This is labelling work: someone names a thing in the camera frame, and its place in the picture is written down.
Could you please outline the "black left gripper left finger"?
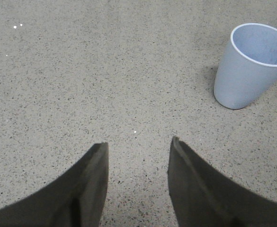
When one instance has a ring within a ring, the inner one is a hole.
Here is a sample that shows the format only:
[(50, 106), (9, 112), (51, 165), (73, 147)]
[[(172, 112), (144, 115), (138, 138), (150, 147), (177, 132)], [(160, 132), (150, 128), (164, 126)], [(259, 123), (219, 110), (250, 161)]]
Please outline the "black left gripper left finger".
[(108, 184), (108, 144), (94, 144), (34, 194), (0, 209), (0, 227), (98, 227)]

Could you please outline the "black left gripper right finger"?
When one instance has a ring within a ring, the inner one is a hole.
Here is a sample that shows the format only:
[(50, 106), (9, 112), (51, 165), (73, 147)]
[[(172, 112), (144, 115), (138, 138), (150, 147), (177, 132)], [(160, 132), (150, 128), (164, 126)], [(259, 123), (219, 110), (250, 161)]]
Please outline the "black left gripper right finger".
[(277, 227), (277, 203), (240, 186), (174, 136), (169, 195), (180, 227)]

